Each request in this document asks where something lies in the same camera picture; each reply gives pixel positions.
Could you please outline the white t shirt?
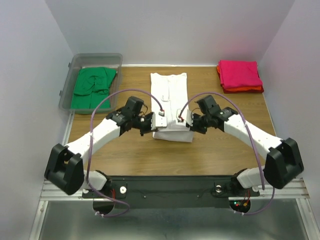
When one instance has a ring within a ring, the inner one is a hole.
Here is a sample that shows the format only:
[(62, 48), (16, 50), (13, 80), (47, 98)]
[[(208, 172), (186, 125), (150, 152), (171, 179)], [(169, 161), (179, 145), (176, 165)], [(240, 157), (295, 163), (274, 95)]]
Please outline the white t shirt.
[(194, 132), (186, 124), (178, 122), (177, 116), (188, 102), (187, 73), (172, 75), (150, 74), (150, 93), (161, 103), (167, 127), (152, 133), (158, 140), (191, 143)]

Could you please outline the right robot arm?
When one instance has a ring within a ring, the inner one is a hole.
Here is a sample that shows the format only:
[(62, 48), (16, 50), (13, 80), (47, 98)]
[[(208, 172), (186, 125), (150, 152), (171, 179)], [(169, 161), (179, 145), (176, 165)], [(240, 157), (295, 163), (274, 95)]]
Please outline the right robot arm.
[(196, 103), (201, 113), (188, 110), (186, 114), (185, 125), (190, 131), (206, 134), (208, 128), (219, 129), (250, 146), (257, 159), (264, 159), (264, 164), (258, 162), (256, 168), (246, 168), (233, 175), (233, 182), (239, 189), (265, 184), (283, 189), (304, 171), (299, 146), (294, 139), (282, 139), (261, 130), (245, 120), (234, 107), (220, 108), (212, 95)]

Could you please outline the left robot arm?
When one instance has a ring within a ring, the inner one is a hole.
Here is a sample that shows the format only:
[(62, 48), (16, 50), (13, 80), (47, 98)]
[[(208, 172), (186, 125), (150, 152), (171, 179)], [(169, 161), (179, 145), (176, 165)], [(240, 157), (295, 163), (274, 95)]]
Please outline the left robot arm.
[(93, 131), (84, 134), (66, 145), (56, 144), (50, 152), (44, 172), (50, 181), (67, 195), (79, 190), (102, 190), (110, 177), (99, 170), (85, 170), (90, 166), (92, 155), (131, 129), (138, 129), (141, 135), (156, 130), (156, 114), (141, 115), (143, 100), (131, 96), (125, 106), (109, 113)]

